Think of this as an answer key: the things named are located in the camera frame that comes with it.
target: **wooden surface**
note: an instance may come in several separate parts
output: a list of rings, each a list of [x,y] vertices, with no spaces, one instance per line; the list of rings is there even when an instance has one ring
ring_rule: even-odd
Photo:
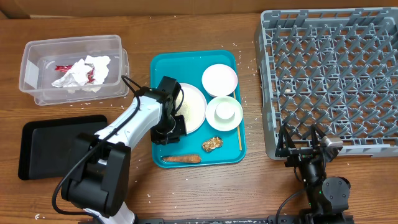
[[[259,14],[0,21],[0,223],[76,223],[87,219],[53,210],[51,196],[59,178],[18,178],[22,127],[29,121],[98,113],[111,122],[123,112],[122,105],[130,105],[132,96],[92,101],[90,105],[37,106],[33,97],[19,91],[18,78],[28,41],[101,34],[120,35],[132,77],[141,85],[148,85],[150,61],[159,53],[230,50],[237,60],[244,97],[248,153],[239,164],[161,169],[152,161],[147,134],[132,152],[128,207],[141,218],[274,215],[302,186],[293,169],[270,160],[265,153],[260,77],[252,42],[258,22]],[[348,214],[354,215],[356,223],[398,223],[397,170],[398,158],[339,157],[327,165],[329,176],[346,177],[351,182]],[[60,197],[58,204],[76,210]],[[302,196],[289,202],[282,214],[297,214],[306,207],[307,199]],[[34,219],[36,214],[40,214],[38,220]]]

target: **white saucer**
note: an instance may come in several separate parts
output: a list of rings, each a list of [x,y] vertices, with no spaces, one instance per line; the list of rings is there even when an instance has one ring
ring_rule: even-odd
[[[230,131],[239,126],[243,119],[241,104],[230,96],[219,96],[207,105],[206,119],[210,126],[219,131]]]
[[[180,83],[182,90],[184,91],[184,101],[180,110],[176,112],[176,115],[183,115],[185,120],[185,128],[187,134],[196,131],[205,121],[205,113],[207,101],[203,93],[193,85],[186,83]],[[175,107],[180,105],[182,99],[182,93],[178,94],[175,100]]]

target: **fried food piece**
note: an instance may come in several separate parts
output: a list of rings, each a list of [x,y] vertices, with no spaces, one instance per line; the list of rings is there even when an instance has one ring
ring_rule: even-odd
[[[162,160],[166,162],[199,163],[201,162],[201,157],[199,155],[166,156]]]
[[[205,141],[201,147],[203,148],[203,150],[205,150],[206,152],[211,152],[216,148],[219,148],[223,146],[223,140],[221,140],[220,137],[215,136],[207,141]]]

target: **plastic storage bin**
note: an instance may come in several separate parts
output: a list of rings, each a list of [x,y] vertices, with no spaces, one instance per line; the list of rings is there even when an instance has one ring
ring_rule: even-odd
[[[64,73],[55,71],[56,65],[73,65],[87,55],[109,56],[109,73],[97,92],[84,91],[81,86],[57,88],[52,82]],[[126,96],[127,86],[121,75],[129,76],[129,62],[118,35],[99,35],[63,39],[38,40],[26,44],[21,63],[19,89],[34,96],[37,105],[54,105],[77,101],[99,100]]]

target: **gray dish rack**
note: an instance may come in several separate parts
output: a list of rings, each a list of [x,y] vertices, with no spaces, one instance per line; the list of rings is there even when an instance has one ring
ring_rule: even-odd
[[[340,155],[398,156],[396,21],[396,7],[261,14],[254,40],[271,159],[282,125],[311,147],[313,123],[340,136]]]

